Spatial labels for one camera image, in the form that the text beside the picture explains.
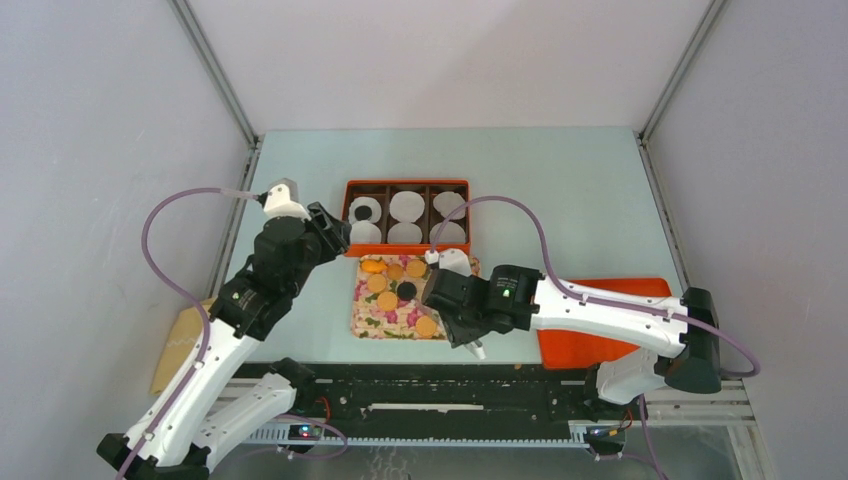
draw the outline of orange board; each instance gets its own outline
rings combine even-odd
[[[630,295],[671,295],[668,283],[662,278],[605,278],[575,280],[574,283]],[[540,330],[538,335],[542,364],[552,370],[588,368],[596,363],[618,360],[639,348],[618,340],[565,330]]]

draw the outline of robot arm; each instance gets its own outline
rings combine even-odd
[[[254,253],[225,283],[209,310],[210,339],[202,362],[190,355],[168,387],[126,435],[107,435],[98,454],[116,470],[141,445],[128,479],[203,479],[259,426],[292,408],[311,372],[285,359],[253,392],[204,420],[236,369],[292,307],[312,269],[349,248],[350,225],[313,203],[297,203],[296,187],[281,181],[260,196],[271,217],[254,240]],[[201,348],[201,342],[195,349]],[[195,369],[185,380],[186,372]],[[171,402],[174,392],[178,391]],[[156,428],[153,419],[166,411]]]
[[[563,282],[576,293],[564,296],[538,270],[501,265],[483,280],[470,275],[468,257],[459,250],[442,252],[438,263],[429,260],[437,268],[423,301],[439,312],[453,347],[466,346],[483,357],[481,337],[514,329],[571,330],[642,347],[590,369],[587,400],[598,403],[598,408],[627,405],[663,385],[693,393],[721,389],[716,339],[671,318],[682,313],[714,326],[712,301],[705,290],[690,288],[682,298],[650,298]],[[614,308],[588,302],[588,297],[651,306],[667,315]]]

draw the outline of purple cable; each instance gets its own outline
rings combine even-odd
[[[185,298],[189,302],[191,302],[192,306],[200,313],[200,318],[203,322],[202,325],[202,335],[200,341],[200,350],[197,352],[197,356],[195,356],[194,360],[196,362],[202,362],[204,356],[206,355],[206,347],[209,346],[209,315],[206,313],[206,309],[203,308],[203,305],[200,304],[200,300],[196,299],[191,293],[189,293],[184,288],[177,285],[173,280],[168,278],[167,275],[156,265],[156,262],[153,261],[153,257],[150,255],[150,248],[148,246],[148,237],[150,235],[150,226],[153,224],[153,219],[156,218],[156,215],[162,211],[168,204],[171,202],[178,200],[183,197],[187,197],[189,195],[195,195],[199,193],[220,193],[222,195],[226,195],[228,197],[234,198],[242,198],[248,200],[255,200],[256,195],[250,192],[239,192],[237,190],[230,190],[229,188],[215,188],[215,187],[205,187],[205,188],[192,188],[189,190],[184,190],[179,193],[175,193],[170,197],[162,200],[159,205],[150,212],[147,216],[147,220],[144,221],[144,227],[141,229],[141,252],[144,255],[144,260],[147,261],[147,265],[150,266],[150,269],[153,270],[153,273],[159,277],[162,282],[165,283],[168,287],[170,287],[175,292],[179,293],[181,297]],[[171,407],[177,401],[177,398],[180,394],[185,390],[186,385],[194,376],[194,372],[196,372],[196,368],[189,368],[183,378],[180,380],[180,383],[177,384],[177,387],[174,389],[173,393],[165,400],[165,403],[162,405],[162,408],[159,409],[159,413],[153,417],[150,421],[150,424],[147,426],[145,430],[145,434],[153,433],[156,430],[156,427],[159,426],[159,423],[168,414],[171,410]],[[115,477],[115,480],[121,480],[127,474],[127,470],[129,470],[130,465],[133,460],[138,456],[138,452],[144,447],[144,444],[147,443],[147,440],[142,435],[138,442],[135,444],[133,449],[130,451],[130,454],[127,455],[127,458],[124,460],[124,463],[121,464],[121,468],[118,470],[118,475]]]
[[[554,266],[551,263],[551,258],[550,258],[550,255],[548,253],[548,241],[547,241],[547,238],[545,237],[545,231],[542,228],[542,223],[539,221],[539,218],[533,213],[532,210],[530,210],[526,205],[519,202],[518,200],[514,200],[514,199],[509,198],[509,197],[503,197],[503,196],[500,196],[500,195],[488,195],[488,196],[485,196],[485,197],[477,197],[475,199],[472,199],[472,200],[469,200],[469,201],[463,203],[462,205],[453,209],[453,211],[450,212],[445,217],[445,219],[442,221],[441,225],[439,225],[439,229],[436,231],[436,236],[432,239],[432,244],[430,245],[430,250],[433,251],[433,252],[436,251],[436,246],[438,245],[439,237],[442,235],[442,230],[444,230],[445,226],[448,224],[448,222],[455,215],[459,214],[459,212],[462,212],[463,210],[470,207],[471,205],[474,205],[474,204],[480,203],[480,202],[487,202],[487,201],[509,203],[510,205],[514,205],[514,206],[520,208],[521,210],[524,211],[524,213],[526,213],[530,217],[530,220],[533,221],[533,225],[536,226],[536,232],[538,232],[538,234],[539,234],[539,242],[542,244],[542,260],[545,262],[545,269],[548,272],[548,277],[551,279],[551,282],[553,282],[554,286],[556,286],[557,289],[560,292],[562,292],[563,295],[565,295],[566,297],[582,302],[583,296],[572,292],[568,287],[566,287],[562,283],[562,281],[560,281],[559,277],[556,276],[556,273],[554,272]],[[586,302],[594,303],[596,305],[604,305],[604,306],[607,306],[607,307],[619,308],[619,309],[622,309],[622,310],[630,310],[632,312],[640,312],[640,313],[647,313],[647,314],[650,314],[650,315],[657,315],[657,316],[660,316],[660,317],[665,317],[666,315],[668,315],[668,312],[666,312],[665,310],[662,310],[662,309],[658,309],[658,308],[654,308],[654,307],[648,307],[648,306],[645,306],[645,305],[637,305],[637,304],[634,304],[634,303],[623,302],[623,301],[620,301],[620,300],[613,300],[613,299],[610,299],[610,298],[588,297],[586,299]],[[741,343],[736,341],[736,339],[730,337],[729,335],[727,335],[726,333],[722,332],[721,330],[713,327],[712,325],[710,325],[708,323],[704,323],[704,322],[702,322],[698,319],[691,318],[689,316],[686,316],[686,315],[683,315],[683,314],[680,314],[680,313],[675,313],[671,317],[674,318],[675,320],[680,320],[680,321],[686,322],[689,325],[692,325],[694,327],[700,328],[702,330],[706,330],[707,332],[717,336],[718,338],[721,338],[725,342],[729,343],[733,348],[738,350],[739,353],[741,353],[745,358],[748,359],[749,362],[751,362],[752,368],[748,372],[734,372],[734,371],[729,371],[729,370],[721,370],[722,375],[727,376],[727,377],[735,377],[735,378],[747,378],[747,377],[753,377],[753,376],[760,373],[761,367],[760,367],[759,360],[757,360],[757,358],[754,356],[753,352],[751,352],[744,345],[742,345]]]
[[[311,418],[306,418],[306,417],[301,417],[301,416],[298,416],[298,415],[291,415],[291,414],[280,415],[277,418],[278,419],[282,418],[282,419],[296,420],[298,422],[308,423],[310,425],[315,425],[315,426],[321,427],[324,430],[329,430],[329,431],[335,433],[336,436],[341,439],[342,448],[336,450],[333,453],[328,453],[328,454],[324,454],[324,455],[307,455],[307,454],[304,454],[304,453],[292,452],[291,450],[287,450],[287,449],[280,447],[280,446],[257,448],[256,450],[251,450],[251,451],[245,453],[244,455],[239,456],[238,458],[236,458],[235,461],[244,460],[247,457],[252,457],[254,455],[262,455],[262,454],[265,454],[265,453],[285,453],[286,455],[292,455],[294,457],[303,458],[303,459],[306,459],[306,460],[329,460],[331,458],[338,457],[339,455],[346,452],[347,449],[348,449],[349,445],[348,445],[347,437],[338,428],[336,428],[332,425],[328,425],[324,422],[319,422],[318,420],[312,420]]]

